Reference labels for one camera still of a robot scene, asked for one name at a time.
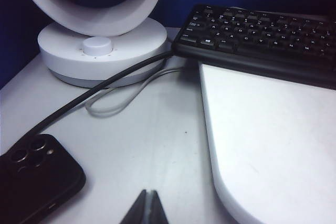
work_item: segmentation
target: black cable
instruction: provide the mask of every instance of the black cable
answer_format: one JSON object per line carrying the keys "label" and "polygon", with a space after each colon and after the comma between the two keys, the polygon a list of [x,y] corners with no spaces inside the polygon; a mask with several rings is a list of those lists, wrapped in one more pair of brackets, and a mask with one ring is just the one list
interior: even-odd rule
{"label": "black cable", "polygon": [[143,60],[117,74],[114,76],[110,77],[109,79],[99,83],[98,85],[94,86],[92,89],[89,89],[85,93],[81,94],[77,98],[73,99],[71,102],[67,103],[64,105],[62,108],[58,109],[55,111],[53,114],[49,115],[45,119],[43,119],[41,122],[36,124],[31,130],[29,130],[21,139],[26,138],[26,137],[31,137],[34,136],[38,133],[40,133],[45,127],[47,127],[49,124],[51,124],[53,121],[58,119],[60,116],[77,106],[79,103],[83,102],[84,100],[88,99],[90,96],[93,94],[97,93],[99,90],[102,90],[103,88],[107,87],[108,85],[112,84],[113,82],[121,79],[122,77],[127,76],[128,74],[143,68],[151,63],[154,63],[158,60],[166,59],[168,57],[173,56],[172,51],[164,52],[162,54],[153,56],[149,59]]}

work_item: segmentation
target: white knob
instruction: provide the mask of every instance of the white knob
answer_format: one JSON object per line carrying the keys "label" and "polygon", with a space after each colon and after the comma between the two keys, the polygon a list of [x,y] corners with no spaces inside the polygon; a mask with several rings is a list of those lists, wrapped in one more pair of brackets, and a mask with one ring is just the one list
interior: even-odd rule
{"label": "white knob", "polygon": [[91,37],[83,41],[83,51],[86,55],[107,55],[112,49],[112,41],[106,37]]}

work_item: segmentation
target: desk fan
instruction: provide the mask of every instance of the desk fan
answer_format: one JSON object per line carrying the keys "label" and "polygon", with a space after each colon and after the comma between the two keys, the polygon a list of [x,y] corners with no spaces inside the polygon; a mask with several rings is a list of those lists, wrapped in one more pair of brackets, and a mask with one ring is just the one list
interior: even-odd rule
{"label": "desk fan", "polygon": [[[70,0],[33,0],[55,22],[38,35],[45,65],[64,82],[91,88],[144,59],[167,50],[167,33],[148,18],[158,0],[124,0],[102,8]],[[152,63],[118,80],[129,85],[159,70]]]}

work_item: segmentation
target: spacebar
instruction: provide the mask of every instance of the spacebar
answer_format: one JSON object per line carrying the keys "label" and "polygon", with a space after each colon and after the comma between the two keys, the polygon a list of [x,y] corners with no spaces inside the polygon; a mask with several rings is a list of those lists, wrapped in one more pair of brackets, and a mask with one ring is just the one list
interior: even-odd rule
{"label": "spacebar", "polygon": [[331,70],[332,68],[332,62],[325,58],[306,56],[300,53],[289,52],[285,50],[262,48],[256,45],[240,45],[237,48],[236,53],[244,56],[251,56],[271,61],[281,61],[285,63],[320,68],[325,70]]}

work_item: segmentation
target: fan base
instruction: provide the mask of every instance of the fan base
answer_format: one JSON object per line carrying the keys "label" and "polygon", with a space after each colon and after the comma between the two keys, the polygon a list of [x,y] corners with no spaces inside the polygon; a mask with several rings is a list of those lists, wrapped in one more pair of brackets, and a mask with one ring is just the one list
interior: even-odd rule
{"label": "fan base", "polygon": [[[38,43],[43,61],[57,78],[75,86],[92,88],[122,70],[169,49],[166,29],[150,18],[126,34],[109,37],[113,50],[106,55],[85,54],[83,41],[87,38],[57,23],[48,25],[40,32]],[[142,81],[162,65],[162,60],[152,63],[109,87]]]}

